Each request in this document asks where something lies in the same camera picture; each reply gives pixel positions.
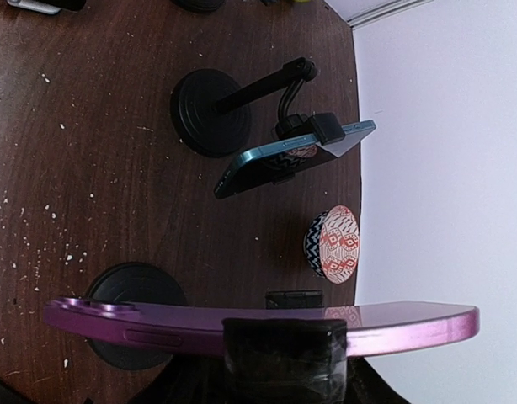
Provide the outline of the pink smartphone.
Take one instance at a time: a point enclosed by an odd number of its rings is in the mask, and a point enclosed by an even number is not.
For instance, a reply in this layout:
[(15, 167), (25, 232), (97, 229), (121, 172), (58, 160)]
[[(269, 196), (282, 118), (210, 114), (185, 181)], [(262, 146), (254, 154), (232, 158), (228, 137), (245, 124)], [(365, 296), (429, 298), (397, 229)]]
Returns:
[(232, 343), (282, 347), (332, 332), (347, 357), (398, 354), (475, 337), (475, 306), (401, 301), (305, 309), (231, 309), (107, 303), (61, 297), (43, 310), (46, 324), (128, 348), (221, 357)]

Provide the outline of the black stand with pink phone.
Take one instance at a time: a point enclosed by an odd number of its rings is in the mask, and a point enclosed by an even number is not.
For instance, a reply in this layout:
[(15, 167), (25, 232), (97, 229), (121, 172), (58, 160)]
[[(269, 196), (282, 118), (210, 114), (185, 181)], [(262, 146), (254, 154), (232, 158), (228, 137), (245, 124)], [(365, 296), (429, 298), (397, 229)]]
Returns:
[[(182, 288), (168, 273), (146, 263), (120, 263), (94, 280), (87, 297), (108, 302), (144, 302), (185, 306)], [(223, 363), (218, 359), (174, 357), (90, 340), (90, 348), (106, 363), (123, 370), (164, 369), (129, 403), (233, 403)], [(348, 362), (345, 403), (405, 403), (366, 359)]]

